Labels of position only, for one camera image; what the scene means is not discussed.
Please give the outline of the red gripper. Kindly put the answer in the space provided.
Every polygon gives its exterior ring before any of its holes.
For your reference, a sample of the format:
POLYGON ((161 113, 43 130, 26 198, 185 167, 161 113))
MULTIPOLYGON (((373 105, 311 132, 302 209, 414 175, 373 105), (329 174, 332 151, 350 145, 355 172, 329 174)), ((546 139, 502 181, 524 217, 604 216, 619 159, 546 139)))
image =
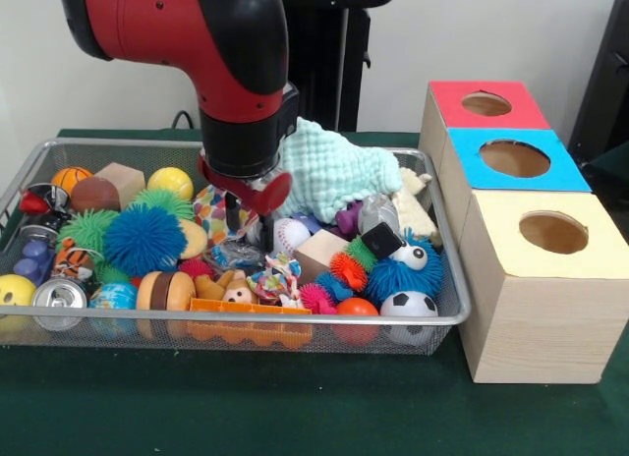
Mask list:
POLYGON ((276 211, 288 198, 292 187, 292 176, 287 172, 270 173, 270 180, 262 178, 254 180, 227 177, 214 172, 202 156, 197 162, 200 173, 207 182, 231 195, 225 196, 226 225, 228 234, 232 237, 240 229, 239 199, 259 217, 259 243, 263 251, 274 249, 274 218, 271 214, 276 211))

